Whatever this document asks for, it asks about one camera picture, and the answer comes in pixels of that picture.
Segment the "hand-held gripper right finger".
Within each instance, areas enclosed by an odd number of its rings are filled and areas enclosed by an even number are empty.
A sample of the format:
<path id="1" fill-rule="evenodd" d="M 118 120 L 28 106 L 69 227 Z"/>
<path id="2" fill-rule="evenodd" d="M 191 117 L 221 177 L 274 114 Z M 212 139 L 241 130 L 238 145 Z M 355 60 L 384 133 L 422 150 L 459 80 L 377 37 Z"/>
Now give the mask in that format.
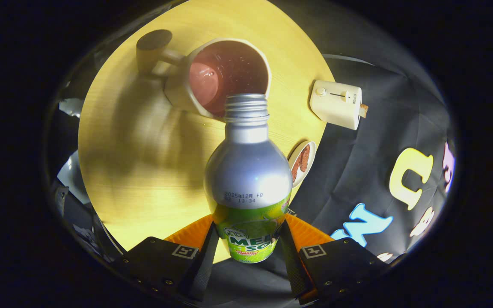
<path id="1" fill-rule="evenodd" d="M 352 238 L 332 239 L 290 214 L 285 215 L 279 240 L 292 294 L 302 305 L 335 302 L 389 269 Z"/>

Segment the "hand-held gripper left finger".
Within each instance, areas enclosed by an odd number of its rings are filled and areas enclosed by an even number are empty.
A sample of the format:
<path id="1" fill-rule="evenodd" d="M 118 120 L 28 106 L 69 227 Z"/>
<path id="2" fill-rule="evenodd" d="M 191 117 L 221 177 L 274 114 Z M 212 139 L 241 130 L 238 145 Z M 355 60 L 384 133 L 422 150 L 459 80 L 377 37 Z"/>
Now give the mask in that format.
<path id="1" fill-rule="evenodd" d="M 218 241 L 213 217 L 206 215 L 165 239 L 145 238 L 116 260 L 116 269 L 151 294 L 201 302 Z"/>

